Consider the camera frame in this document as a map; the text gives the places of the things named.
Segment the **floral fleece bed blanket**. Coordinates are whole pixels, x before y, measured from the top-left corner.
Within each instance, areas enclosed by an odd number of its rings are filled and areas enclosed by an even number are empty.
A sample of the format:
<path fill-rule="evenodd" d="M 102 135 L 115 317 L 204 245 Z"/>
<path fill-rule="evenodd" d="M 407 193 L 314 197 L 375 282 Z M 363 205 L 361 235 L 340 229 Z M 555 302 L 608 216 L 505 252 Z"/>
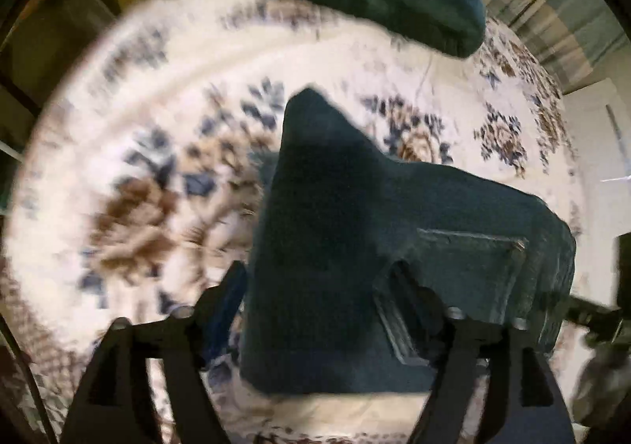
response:
<path fill-rule="evenodd" d="M 505 24 L 458 59 L 301 0 L 146 0 L 51 96 L 2 232 L 7 321 L 54 431 L 112 319 L 158 320 L 247 256 L 254 168 L 307 86 L 387 154 L 534 194 L 581 233 L 562 94 Z"/>

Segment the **dark blue denim pants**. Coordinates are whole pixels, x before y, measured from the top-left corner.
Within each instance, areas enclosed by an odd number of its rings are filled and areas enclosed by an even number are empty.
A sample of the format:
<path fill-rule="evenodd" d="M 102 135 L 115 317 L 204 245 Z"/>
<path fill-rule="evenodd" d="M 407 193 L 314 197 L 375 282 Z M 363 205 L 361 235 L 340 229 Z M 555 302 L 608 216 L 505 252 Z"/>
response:
<path fill-rule="evenodd" d="M 538 197 L 381 153 L 317 91 L 289 101 L 248 261 L 239 370 L 268 395 L 422 393 L 434 373 L 387 289 L 407 262 L 466 316 L 522 319 L 551 352 L 574 274 Z"/>

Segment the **green striped right curtain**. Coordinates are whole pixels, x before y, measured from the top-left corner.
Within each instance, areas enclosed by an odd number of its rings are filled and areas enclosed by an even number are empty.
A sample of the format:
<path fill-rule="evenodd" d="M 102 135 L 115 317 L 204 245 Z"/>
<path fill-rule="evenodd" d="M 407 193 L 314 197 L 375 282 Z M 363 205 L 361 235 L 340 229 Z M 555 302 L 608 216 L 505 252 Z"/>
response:
<path fill-rule="evenodd" d="M 490 0 L 488 11 L 519 36 L 565 90 L 581 84 L 629 43 L 604 0 Z"/>

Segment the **white bed side board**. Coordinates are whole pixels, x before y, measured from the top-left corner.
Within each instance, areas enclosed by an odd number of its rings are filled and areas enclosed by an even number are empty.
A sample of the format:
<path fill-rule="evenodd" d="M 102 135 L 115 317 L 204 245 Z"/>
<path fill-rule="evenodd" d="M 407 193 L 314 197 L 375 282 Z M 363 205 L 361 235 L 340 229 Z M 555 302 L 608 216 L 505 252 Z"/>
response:
<path fill-rule="evenodd" d="M 630 231 L 630 116 L 611 79 L 565 97 L 584 183 L 589 231 L 613 240 Z"/>

